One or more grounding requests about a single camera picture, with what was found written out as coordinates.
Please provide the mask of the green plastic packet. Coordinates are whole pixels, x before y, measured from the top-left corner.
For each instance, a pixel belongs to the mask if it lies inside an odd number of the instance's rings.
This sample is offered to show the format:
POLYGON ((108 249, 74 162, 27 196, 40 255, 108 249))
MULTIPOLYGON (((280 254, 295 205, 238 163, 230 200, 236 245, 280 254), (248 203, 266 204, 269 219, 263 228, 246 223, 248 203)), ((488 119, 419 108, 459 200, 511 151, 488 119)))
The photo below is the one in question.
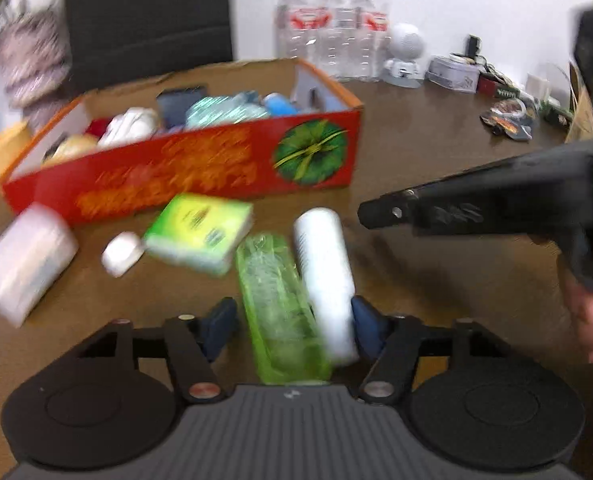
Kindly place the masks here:
POLYGON ((236 266, 258 378, 267 385, 328 382, 331 366, 287 238, 247 236, 236 266))

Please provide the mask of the blue white spray can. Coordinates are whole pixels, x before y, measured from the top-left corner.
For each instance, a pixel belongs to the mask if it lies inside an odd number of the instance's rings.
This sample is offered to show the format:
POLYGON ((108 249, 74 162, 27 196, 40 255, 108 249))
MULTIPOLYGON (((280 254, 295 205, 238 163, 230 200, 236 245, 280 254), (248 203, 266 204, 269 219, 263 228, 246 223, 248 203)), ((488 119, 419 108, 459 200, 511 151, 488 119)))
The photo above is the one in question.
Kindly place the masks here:
POLYGON ((334 366, 359 359, 351 300, 354 278, 336 211, 317 207, 293 226, 296 254, 307 296, 328 359, 334 366))

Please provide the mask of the yellow white plush toy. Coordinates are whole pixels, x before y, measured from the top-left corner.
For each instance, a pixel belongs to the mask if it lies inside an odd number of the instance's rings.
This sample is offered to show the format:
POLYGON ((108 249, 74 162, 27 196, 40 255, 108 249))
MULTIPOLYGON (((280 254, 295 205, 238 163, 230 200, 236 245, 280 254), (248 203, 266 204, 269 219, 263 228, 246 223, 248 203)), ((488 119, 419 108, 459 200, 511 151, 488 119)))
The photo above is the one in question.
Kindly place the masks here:
POLYGON ((88 133, 62 134, 46 151, 42 158, 42 166, 54 166, 80 158, 95 151, 98 138, 88 133))

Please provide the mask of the green yellow tissue pack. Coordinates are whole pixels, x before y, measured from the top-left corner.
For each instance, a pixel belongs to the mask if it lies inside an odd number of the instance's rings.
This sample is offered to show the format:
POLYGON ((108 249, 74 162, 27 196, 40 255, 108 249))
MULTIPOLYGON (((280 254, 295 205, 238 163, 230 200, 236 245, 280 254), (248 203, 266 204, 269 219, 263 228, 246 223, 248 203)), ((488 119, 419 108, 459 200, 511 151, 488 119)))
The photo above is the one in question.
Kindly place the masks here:
POLYGON ((152 256, 222 276, 229 271, 234 252, 252 223, 251 203, 179 194, 161 211, 142 241, 152 256))

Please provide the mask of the small white case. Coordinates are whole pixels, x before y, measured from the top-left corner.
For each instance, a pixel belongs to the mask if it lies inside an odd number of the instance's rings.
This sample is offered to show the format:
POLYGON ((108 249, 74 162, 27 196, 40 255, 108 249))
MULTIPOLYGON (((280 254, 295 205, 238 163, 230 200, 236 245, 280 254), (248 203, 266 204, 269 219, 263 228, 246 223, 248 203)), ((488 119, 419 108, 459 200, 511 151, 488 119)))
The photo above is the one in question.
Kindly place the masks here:
POLYGON ((114 278, 121 278, 144 255, 141 238, 134 232, 122 232, 110 240, 101 255, 101 263, 114 278))

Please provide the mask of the round white tin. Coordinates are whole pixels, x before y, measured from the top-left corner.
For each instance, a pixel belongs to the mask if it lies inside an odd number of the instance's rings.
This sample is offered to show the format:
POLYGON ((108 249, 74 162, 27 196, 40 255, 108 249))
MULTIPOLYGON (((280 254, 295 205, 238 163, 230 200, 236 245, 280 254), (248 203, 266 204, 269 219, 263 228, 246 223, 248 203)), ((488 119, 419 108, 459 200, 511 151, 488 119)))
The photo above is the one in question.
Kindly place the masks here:
POLYGON ((463 93, 477 92, 481 70, 478 65, 448 56, 431 58, 425 78, 438 86, 463 93))

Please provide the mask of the red cardboard box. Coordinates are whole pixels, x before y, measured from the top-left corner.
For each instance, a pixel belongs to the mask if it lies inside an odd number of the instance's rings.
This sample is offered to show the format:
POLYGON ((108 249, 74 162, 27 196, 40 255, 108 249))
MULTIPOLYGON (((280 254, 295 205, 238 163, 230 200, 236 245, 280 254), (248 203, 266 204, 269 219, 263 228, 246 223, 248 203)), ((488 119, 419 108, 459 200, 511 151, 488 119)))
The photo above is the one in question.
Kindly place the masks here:
POLYGON ((59 110, 1 179, 14 212, 43 204, 71 224, 126 216, 182 193, 230 198, 337 188, 352 181, 363 104, 303 60, 213 64, 91 90, 59 110), (299 114, 150 140, 42 166, 65 134, 98 133, 132 106, 152 108, 165 90, 203 86, 212 96, 254 90, 290 96, 299 114))

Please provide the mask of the white tissue pack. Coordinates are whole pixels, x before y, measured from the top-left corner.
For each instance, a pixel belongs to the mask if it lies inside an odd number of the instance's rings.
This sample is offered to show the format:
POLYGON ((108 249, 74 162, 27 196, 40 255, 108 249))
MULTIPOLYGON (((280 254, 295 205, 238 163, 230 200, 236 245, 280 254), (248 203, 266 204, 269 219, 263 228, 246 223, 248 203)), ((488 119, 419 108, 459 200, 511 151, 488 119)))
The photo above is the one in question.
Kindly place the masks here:
POLYGON ((73 261, 78 244, 52 209, 34 204, 0 236, 0 314, 14 327, 73 261))

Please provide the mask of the teal wrapped packet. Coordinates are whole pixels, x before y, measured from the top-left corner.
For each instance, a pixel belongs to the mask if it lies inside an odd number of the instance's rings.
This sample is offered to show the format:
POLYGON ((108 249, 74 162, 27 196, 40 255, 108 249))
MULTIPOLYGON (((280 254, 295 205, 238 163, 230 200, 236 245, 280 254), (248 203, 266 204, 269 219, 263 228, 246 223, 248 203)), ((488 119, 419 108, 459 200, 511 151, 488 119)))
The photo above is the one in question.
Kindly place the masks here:
POLYGON ((198 130, 269 117, 260 95, 256 91, 243 91, 232 96, 206 96, 194 103, 186 112, 185 128, 198 130))

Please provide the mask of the white astronaut figurine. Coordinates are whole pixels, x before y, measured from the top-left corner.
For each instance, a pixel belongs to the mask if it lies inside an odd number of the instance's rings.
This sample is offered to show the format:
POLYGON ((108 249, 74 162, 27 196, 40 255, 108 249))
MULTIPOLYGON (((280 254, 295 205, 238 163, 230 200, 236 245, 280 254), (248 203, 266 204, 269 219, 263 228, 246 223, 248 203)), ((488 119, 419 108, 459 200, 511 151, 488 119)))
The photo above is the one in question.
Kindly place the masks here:
POLYGON ((425 49, 425 40, 417 26, 394 25, 390 30, 389 56, 383 63, 381 80, 399 88, 418 89, 423 83, 418 60, 425 49))

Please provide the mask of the dark blue box item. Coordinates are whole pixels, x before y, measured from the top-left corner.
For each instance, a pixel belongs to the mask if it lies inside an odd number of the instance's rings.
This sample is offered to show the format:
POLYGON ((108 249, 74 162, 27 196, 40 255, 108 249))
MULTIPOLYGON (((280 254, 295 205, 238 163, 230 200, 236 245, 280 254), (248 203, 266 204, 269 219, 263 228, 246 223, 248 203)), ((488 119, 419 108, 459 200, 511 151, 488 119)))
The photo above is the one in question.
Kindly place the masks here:
POLYGON ((160 118, 167 129, 185 125, 186 113, 194 104, 208 95, 204 84, 200 86, 163 90, 156 97, 160 118))

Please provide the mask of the clear water bottle right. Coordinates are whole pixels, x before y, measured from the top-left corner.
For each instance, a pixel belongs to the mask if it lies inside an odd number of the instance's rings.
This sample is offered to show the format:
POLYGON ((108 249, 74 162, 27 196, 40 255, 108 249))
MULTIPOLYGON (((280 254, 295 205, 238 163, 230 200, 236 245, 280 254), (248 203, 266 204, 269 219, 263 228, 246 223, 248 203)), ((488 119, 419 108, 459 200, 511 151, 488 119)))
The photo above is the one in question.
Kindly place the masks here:
POLYGON ((356 78, 377 79, 389 26, 390 0, 352 0, 355 11, 353 68, 356 78))

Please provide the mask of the clear water bottle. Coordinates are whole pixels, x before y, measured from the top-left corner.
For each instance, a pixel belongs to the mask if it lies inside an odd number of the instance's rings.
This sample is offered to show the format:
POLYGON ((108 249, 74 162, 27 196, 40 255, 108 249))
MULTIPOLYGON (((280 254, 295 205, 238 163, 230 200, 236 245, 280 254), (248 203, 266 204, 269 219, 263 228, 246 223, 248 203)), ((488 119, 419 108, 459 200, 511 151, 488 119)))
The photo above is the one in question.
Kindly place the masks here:
POLYGON ((329 77, 353 77, 352 44, 356 30, 357 13, 352 0, 319 0, 318 62, 329 77))
POLYGON ((278 58, 313 62, 317 39, 316 0, 278 0, 275 12, 275 47, 278 58))
POLYGON ((389 26, 390 0, 352 0, 355 11, 353 68, 356 78, 377 79, 389 26))

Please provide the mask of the clear water bottle middle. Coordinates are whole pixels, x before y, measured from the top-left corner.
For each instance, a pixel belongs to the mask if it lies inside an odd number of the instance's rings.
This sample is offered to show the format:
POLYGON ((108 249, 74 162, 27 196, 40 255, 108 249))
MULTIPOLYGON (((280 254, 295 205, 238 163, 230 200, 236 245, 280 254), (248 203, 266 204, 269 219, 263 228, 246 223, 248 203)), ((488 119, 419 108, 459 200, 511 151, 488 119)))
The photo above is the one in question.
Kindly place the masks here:
POLYGON ((357 13, 352 0, 319 0, 318 62, 329 77, 353 77, 352 44, 356 30, 357 13))

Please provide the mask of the patterned flower vase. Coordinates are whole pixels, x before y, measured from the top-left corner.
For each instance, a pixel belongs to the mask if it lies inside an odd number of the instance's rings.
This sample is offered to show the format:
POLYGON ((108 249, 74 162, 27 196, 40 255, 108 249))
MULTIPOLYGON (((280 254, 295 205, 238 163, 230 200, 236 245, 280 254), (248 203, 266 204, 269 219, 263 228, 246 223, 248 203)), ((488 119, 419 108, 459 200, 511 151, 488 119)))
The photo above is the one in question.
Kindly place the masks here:
POLYGON ((43 10, 1 29, 0 69, 10 105, 39 132, 68 96, 70 51, 60 15, 43 10))

